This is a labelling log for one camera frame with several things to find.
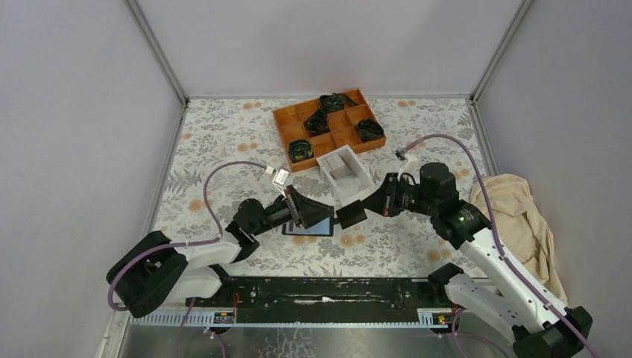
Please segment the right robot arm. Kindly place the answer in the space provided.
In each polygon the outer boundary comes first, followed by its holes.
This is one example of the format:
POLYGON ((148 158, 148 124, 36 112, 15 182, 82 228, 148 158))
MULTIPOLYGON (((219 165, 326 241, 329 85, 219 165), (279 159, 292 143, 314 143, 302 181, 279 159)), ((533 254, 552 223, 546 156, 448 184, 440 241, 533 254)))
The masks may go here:
POLYGON ((517 357, 573 357, 587 347, 592 316, 553 295, 494 237, 491 221, 460 198, 446 165, 423 165, 418 183, 390 172, 359 203, 384 217, 403 211, 428 216, 437 234, 473 261, 498 291, 480 287, 462 269, 446 264, 429 275, 427 295, 435 306, 452 302, 474 313, 511 343, 517 357))

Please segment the black leather card holder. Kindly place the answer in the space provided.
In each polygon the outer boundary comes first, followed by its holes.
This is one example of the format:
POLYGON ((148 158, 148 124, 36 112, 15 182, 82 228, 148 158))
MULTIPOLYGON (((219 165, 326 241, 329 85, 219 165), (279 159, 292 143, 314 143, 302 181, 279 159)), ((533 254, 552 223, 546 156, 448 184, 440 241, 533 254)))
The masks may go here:
POLYGON ((293 221, 289 221, 282 226, 281 233, 285 236, 331 237, 334 234, 334 224, 334 216, 329 216, 309 228, 304 228, 300 225, 296 225, 293 221))

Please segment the white plastic card box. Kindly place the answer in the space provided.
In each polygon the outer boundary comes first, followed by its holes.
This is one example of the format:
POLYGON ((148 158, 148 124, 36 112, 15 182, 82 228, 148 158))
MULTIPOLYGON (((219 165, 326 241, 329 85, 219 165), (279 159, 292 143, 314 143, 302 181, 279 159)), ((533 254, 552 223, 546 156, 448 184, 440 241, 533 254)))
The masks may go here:
POLYGON ((317 164, 341 206, 363 200, 374 190, 369 170, 349 145, 318 157, 317 164))

